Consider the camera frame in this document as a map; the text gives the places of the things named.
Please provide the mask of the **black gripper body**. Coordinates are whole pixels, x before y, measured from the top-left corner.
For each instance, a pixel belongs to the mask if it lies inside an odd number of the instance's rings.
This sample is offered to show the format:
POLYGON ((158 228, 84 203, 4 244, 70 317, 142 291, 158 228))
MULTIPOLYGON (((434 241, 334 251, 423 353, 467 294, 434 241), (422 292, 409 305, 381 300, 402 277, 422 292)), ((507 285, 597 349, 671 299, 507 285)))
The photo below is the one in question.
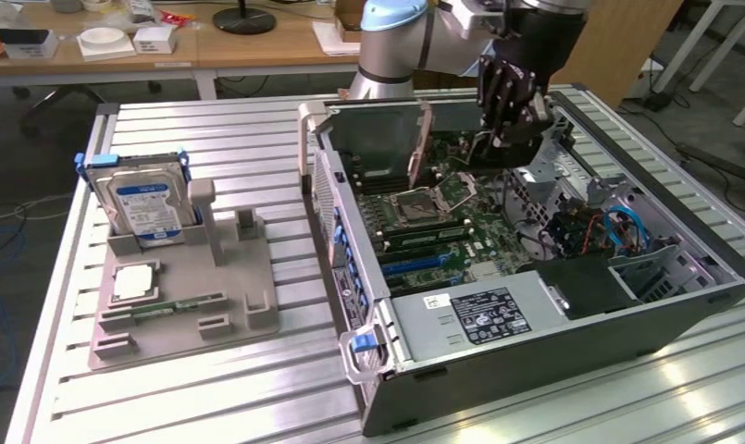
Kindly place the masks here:
POLYGON ((562 69, 587 23, 587 15, 510 8, 494 42, 494 60, 506 76, 545 86, 562 69))

